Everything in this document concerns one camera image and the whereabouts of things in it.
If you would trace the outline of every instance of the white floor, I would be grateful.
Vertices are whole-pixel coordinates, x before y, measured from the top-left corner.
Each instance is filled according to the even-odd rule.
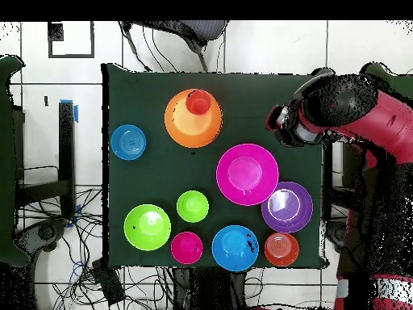
[[[223,55],[227,73],[293,73],[307,74],[314,69],[328,66],[338,74],[358,73],[371,61],[380,61],[394,73],[411,73],[413,68],[412,24],[386,21],[231,21],[227,26],[226,46],[221,48],[223,37],[208,44],[205,51],[210,71],[223,72]],[[90,53],[90,24],[88,22],[64,22],[65,40],[53,42],[53,52]],[[157,53],[152,42],[152,30],[144,29],[151,50],[165,71],[173,71],[169,63]],[[140,59],[152,70],[161,71],[144,42],[142,27],[131,30]],[[25,167],[58,165],[58,103],[72,99],[79,108],[79,122],[75,123],[77,191],[102,187],[102,76],[101,63],[117,63],[130,70],[143,71],[143,67],[131,53],[127,41],[121,36],[117,22],[94,23],[94,58],[49,59],[46,23],[0,23],[0,55],[21,57],[25,63],[21,73],[11,78],[10,92],[13,101],[22,105],[26,112],[24,125]],[[179,71],[200,72],[198,57],[187,47],[184,40],[169,33],[155,31],[154,40],[160,51]],[[48,96],[45,106],[44,96]],[[335,147],[334,169],[342,167],[340,145]],[[56,179],[54,169],[28,170],[26,182],[46,182]],[[334,174],[334,182],[340,185],[340,175]],[[101,196],[88,206],[88,212],[102,213]],[[19,224],[29,225],[26,218]],[[102,228],[94,228],[88,239],[91,260],[102,253]],[[71,246],[72,256],[79,259],[78,235],[67,228],[65,239]],[[326,241],[325,254],[331,265],[324,270],[265,269],[262,274],[264,290],[260,296],[248,300],[250,305],[300,304],[317,306],[320,300],[326,307],[336,293],[336,268],[338,254]],[[60,241],[52,253],[42,253],[38,262],[35,282],[40,310],[52,310],[58,294],[67,286],[73,272],[68,246]],[[249,274],[261,277],[262,269]],[[120,270],[119,277],[132,297],[152,297],[162,294],[154,279],[147,279],[140,289],[133,286],[145,277],[155,274],[152,268]],[[260,290],[257,281],[250,279],[246,285],[247,296]],[[94,299],[98,300],[96,291]],[[165,302],[158,302],[164,308]],[[142,310],[138,304],[126,300],[111,310]],[[77,306],[73,310],[92,310],[90,306]],[[96,304],[95,310],[108,310],[107,304]]]

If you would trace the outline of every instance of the lime green bowl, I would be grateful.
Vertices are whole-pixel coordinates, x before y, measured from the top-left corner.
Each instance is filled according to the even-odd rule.
[[[208,214],[210,205],[199,191],[186,191],[177,200],[177,213],[186,222],[199,222]]]
[[[143,251],[153,251],[168,241],[171,221],[162,208],[153,204],[141,204],[127,214],[123,230],[132,246]]]

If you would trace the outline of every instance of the blue plate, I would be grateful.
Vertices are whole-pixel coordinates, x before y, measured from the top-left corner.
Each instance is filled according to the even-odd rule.
[[[144,153],[146,138],[142,130],[134,125],[122,125],[111,137],[111,148],[124,161],[132,161]]]
[[[212,255],[225,270],[239,272],[250,268],[258,257],[258,240],[244,226],[231,225],[216,233]]]

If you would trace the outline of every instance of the purple plate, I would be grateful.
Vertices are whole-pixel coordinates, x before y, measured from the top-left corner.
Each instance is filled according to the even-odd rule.
[[[266,224],[277,232],[294,233],[310,221],[313,202],[308,191],[295,182],[279,182],[273,194],[261,204]]]

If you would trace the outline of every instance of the orange cup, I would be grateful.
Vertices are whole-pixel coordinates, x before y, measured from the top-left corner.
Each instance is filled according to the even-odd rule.
[[[287,233],[271,234],[264,246],[267,260],[275,266],[288,266],[295,262],[299,252],[298,242]]]

